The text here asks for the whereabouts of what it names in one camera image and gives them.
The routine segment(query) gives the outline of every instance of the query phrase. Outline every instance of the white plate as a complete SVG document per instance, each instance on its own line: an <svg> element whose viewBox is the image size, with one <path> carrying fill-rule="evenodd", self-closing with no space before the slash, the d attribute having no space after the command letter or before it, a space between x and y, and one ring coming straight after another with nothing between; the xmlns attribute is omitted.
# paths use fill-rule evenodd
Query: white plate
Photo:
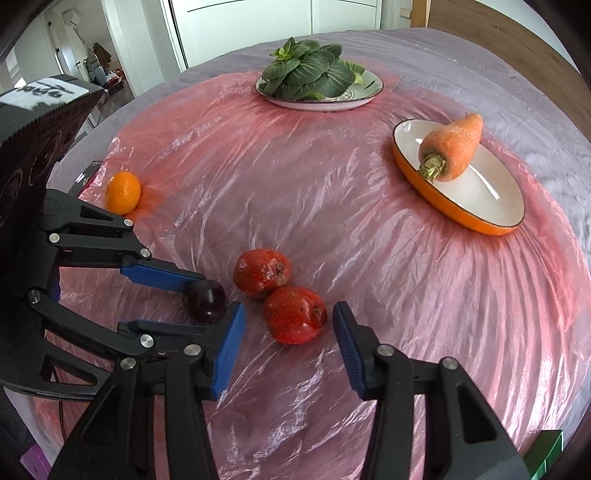
<svg viewBox="0 0 591 480"><path fill-rule="evenodd" d="M256 91L271 103L284 108L304 110L306 112L340 112L341 110L351 110L371 102L384 88L384 83L375 73L366 70L362 77L363 83L360 85L352 85L340 97L326 100L298 100L295 102L269 97L260 89L261 83L264 83L262 78L256 81Z"/></svg>
<svg viewBox="0 0 591 480"><path fill-rule="evenodd" d="M407 120L394 129L394 155L407 179L437 210L467 228L490 235L515 229L525 215L523 195L509 170L482 145L455 180L431 184L418 174L418 148L440 126Z"/></svg>

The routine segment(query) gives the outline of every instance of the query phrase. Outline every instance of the plastic wrap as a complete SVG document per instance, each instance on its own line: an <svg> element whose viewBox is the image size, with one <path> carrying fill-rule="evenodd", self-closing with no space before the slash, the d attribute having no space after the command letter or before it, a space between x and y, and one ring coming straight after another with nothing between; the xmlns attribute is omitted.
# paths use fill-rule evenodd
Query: plastic wrap
<svg viewBox="0 0 591 480"><path fill-rule="evenodd" d="M205 405L223 480L355 479L374 409L350 389L330 324L306 345L270 338L260 303L232 284L237 257L251 248L283 252L294 283L318 291L329 308L347 300L360 323L406 355L456 357L520 449L540 429L561 424L587 371L591 281L562 209L485 132L483 144L522 188L522 225L488 237L436 212L397 169L392 129L409 118L447 122L466 111L370 67L385 89L348 112L272 106L257 96L255 73L171 95L119 133L83 193L103 206L108 179L133 171L143 188L130 215L139 239L155 257L202 272L245 302L231 387ZM189 321L178 294L136 286L117 271L62 269L61 292L64 305L111 329L139 318ZM38 421L59 443L56 403L35 403ZM413 479L424 454L417 406ZM64 405L66 433L83 409ZM158 478L165 479L161 405L155 422Z"/></svg>

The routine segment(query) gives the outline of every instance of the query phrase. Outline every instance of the leafy green vegetable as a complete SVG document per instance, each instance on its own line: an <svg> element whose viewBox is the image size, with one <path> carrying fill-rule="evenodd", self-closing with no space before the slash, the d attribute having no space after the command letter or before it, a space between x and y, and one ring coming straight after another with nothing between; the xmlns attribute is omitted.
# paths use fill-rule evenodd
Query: leafy green vegetable
<svg viewBox="0 0 591 480"><path fill-rule="evenodd" d="M343 95L354 83L363 83L365 67L341 60L342 46L320 45L313 39L293 37L271 53L275 57L262 73L260 89L283 100L323 100Z"/></svg>
<svg viewBox="0 0 591 480"><path fill-rule="evenodd" d="M323 50L328 50L337 59L340 57L340 54L343 53L343 46L339 45L338 43L329 43L328 45L322 45L320 48L322 48Z"/></svg>
<svg viewBox="0 0 591 480"><path fill-rule="evenodd" d="M285 77L289 72L297 68L300 64L300 59L289 59L287 61L274 61L262 72L263 80L275 80L280 77Z"/></svg>
<svg viewBox="0 0 591 480"><path fill-rule="evenodd" d="M328 60L319 53L307 53L298 60L300 64L285 77L285 82L288 85L315 82L329 68Z"/></svg>
<svg viewBox="0 0 591 480"><path fill-rule="evenodd" d="M365 72L365 67L349 60L343 60L343 63L347 65L350 68L350 70L355 74L355 83L357 85L361 85L363 83L362 75Z"/></svg>

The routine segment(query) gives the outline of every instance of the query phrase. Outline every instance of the air conditioner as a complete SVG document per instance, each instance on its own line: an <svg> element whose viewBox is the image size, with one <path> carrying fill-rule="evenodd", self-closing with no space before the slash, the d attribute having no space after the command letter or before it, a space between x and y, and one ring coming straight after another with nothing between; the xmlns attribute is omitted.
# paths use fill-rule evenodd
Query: air conditioner
<svg viewBox="0 0 591 480"><path fill-rule="evenodd" d="M76 10L68 10L63 14L64 23L71 27L77 27L80 25L80 15L76 12Z"/></svg>

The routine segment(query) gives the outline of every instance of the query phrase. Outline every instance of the green box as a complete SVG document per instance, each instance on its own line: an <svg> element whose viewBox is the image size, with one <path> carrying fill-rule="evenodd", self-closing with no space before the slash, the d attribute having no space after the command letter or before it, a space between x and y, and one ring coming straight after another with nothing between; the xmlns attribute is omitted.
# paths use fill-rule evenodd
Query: green box
<svg viewBox="0 0 591 480"><path fill-rule="evenodd" d="M523 460L531 480L540 480L550 469L564 447L562 430L542 430Z"/></svg>

